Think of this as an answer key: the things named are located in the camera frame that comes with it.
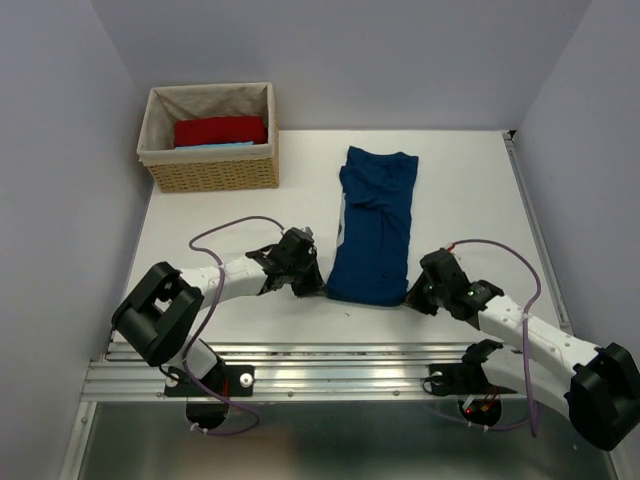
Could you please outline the dark blue t shirt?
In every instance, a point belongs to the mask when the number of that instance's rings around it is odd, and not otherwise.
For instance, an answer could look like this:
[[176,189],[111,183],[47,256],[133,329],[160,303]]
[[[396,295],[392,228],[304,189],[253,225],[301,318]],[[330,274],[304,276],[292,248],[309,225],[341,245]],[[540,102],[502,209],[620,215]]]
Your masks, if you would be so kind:
[[418,162],[404,152],[348,148],[339,172],[336,254],[326,283],[330,299],[380,307],[403,302]]

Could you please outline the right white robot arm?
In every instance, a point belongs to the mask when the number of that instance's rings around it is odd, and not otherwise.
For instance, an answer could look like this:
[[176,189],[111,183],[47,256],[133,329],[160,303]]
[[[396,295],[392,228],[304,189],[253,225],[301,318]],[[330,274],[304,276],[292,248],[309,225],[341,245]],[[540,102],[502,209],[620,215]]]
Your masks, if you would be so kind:
[[477,398],[519,393],[569,420],[592,446],[614,450],[639,425],[639,369],[617,343],[578,339],[534,316],[486,280],[470,281],[451,249],[420,261],[405,303],[426,315],[446,310],[485,334],[455,363],[432,363],[426,392],[459,397],[466,422],[496,424],[492,405]]

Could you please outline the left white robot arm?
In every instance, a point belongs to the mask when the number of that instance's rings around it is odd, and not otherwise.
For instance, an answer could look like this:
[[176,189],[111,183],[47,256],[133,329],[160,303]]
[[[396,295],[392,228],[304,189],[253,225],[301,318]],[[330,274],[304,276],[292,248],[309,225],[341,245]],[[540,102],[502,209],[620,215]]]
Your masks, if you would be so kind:
[[115,310],[112,327],[149,366],[174,367],[199,393],[210,394],[222,384],[222,359],[191,332],[197,315],[286,286],[297,297],[324,288],[308,228],[290,228],[278,243],[226,263],[193,269],[153,265]]

